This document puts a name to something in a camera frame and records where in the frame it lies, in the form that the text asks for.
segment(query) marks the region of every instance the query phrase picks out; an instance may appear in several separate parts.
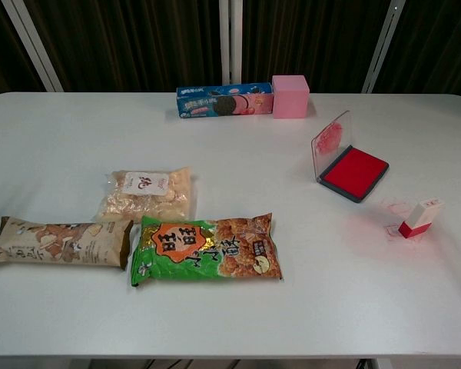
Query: curtain fold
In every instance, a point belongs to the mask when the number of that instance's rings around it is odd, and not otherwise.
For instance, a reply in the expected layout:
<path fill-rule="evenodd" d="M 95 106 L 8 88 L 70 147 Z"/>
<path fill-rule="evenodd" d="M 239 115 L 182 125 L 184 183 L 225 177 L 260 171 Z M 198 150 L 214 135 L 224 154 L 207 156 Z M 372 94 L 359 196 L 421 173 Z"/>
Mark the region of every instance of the curtain fold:
<path fill-rule="evenodd" d="M 220 85 L 218 2 L 25 0 L 66 91 Z"/>
<path fill-rule="evenodd" d="M 312 92 L 361 92 L 390 0 L 244 0 L 245 82 L 305 75 Z"/>
<path fill-rule="evenodd" d="M 374 92 L 461 95 L 461 0 L 409 0 Z"/>
<path fill-rule="evenodd" d="M 45 88 L 0 2 L 0 94 Z"/>

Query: snack packet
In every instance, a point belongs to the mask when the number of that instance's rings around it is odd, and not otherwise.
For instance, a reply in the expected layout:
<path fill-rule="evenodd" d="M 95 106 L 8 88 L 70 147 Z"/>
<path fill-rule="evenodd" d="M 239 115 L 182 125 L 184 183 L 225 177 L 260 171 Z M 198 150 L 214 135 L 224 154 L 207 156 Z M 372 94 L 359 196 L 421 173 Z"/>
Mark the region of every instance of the snack packet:
<path fill-rule="evenodd" d="M 2 217 L 0 263 L 56 263 L 126 268 L 133 221 L 39 224 Z"/>
<path fill-rule="evenodd" d="M 184 223 L 143 217 L 131 285 L 148 278 L 281 278 L 270 228 L 271 214 Z"/>
<path fill-rule="evenodd" d="M 114 186 L 101 203 L 99 221 L 129 219 L 140 223 L 143 215 L 162 221 L 189 218 L 190 168 L 172 172 L 114 171 L 110 183 Z"/>

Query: white label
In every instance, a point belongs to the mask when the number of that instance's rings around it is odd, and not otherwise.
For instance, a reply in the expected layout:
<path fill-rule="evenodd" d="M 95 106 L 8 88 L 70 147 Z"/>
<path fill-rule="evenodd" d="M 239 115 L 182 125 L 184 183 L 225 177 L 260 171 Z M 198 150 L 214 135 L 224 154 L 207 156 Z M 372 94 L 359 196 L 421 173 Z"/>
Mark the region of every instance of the white label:
<path fill-rule="evenodd" d="M 129 171 L 124 176 L 124 194 L 154 194 L 165 196 L 169 175 L 166 173 L 146 173 L 144 171 Z"/>

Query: clear plastic bag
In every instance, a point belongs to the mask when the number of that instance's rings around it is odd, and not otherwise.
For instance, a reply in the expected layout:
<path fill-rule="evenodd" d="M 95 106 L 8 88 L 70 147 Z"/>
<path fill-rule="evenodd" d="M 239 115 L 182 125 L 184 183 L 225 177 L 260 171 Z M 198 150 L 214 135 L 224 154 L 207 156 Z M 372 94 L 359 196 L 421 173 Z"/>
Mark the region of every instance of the clear plastic bag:
<path fill-rule="evenodd" d="M 99 221 L 132 220 L 146 215 L 161 221 L 185 221 L 191 210 L 190 168 L 177 171 L 114 171 Z"/>

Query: pink cube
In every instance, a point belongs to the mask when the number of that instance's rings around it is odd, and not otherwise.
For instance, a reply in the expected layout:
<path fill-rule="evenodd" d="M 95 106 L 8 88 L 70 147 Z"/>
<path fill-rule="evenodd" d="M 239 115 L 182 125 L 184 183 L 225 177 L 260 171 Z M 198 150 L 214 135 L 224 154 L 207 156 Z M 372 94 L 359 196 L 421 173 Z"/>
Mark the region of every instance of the pink cube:
<path fill-rule="evenodd" d="M 305 118 L 309 86 L 303 75 L 274 75 L 274 119 Z"/>

